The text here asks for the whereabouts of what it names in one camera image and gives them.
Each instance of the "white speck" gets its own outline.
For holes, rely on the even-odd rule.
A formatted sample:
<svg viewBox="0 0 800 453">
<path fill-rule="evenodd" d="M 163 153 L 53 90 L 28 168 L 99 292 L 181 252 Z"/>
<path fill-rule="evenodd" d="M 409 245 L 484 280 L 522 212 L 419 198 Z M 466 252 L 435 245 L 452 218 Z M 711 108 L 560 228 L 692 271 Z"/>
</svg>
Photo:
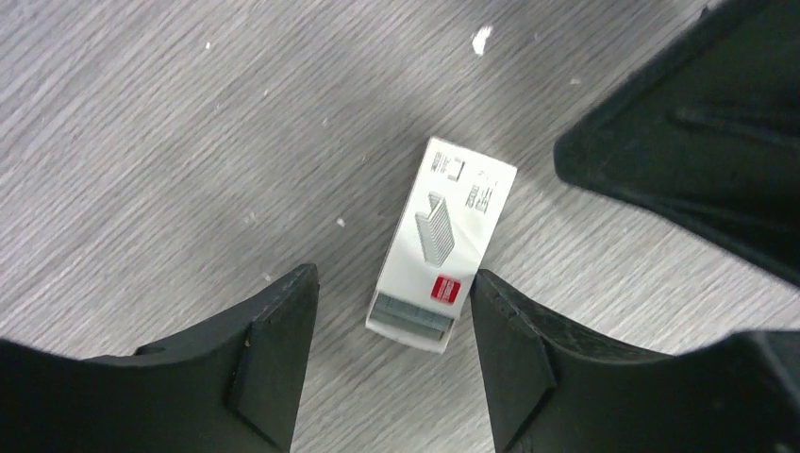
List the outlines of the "white speck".
<svg viewBox="0 0 800 453">
<path fill-rule="evenodd" d="M 483 51 L 486 48 L 486 40 L 491 33 L 492 26 L 486 25 L 477 30 L 477 33 L 473 36 L 473 50 L 475 50 L 475 54 L 479 57 L 483 56 Z"/>
</svg>

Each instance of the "white box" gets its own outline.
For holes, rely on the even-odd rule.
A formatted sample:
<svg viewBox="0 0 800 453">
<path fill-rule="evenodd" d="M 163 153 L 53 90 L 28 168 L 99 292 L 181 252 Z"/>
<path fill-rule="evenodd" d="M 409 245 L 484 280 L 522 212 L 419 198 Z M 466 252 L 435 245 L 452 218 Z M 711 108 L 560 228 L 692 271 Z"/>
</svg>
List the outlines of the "white box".
<svg viewBox="0 0 800 453">
<path fill-rule="evenodd" d="M 430 139 L 377 281 L 368 329 L 444 352 L 516 173 L 497 159 Z"/>
</svg>

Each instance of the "gray wooden floor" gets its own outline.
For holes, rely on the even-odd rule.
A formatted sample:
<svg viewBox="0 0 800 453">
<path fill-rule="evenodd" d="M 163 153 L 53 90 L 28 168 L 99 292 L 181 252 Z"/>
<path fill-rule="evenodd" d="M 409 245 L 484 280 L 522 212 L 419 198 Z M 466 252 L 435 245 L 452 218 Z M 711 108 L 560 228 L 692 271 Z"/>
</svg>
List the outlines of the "gray wooden floor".
<svg viewBox="0 0 800 453">
<path fill-rule="evenodd" d="M 795 289 L 553 172 L 702 6 L 0 0 L 0 335 L 129 354 L 314 261 L 294 451 L 490 451 L 468 310 L 441 357 L 363 328 L 430 135 L 519 167 L 484 265 L 543 304 L 668 352 L 800 327 Z"/>
</svg>

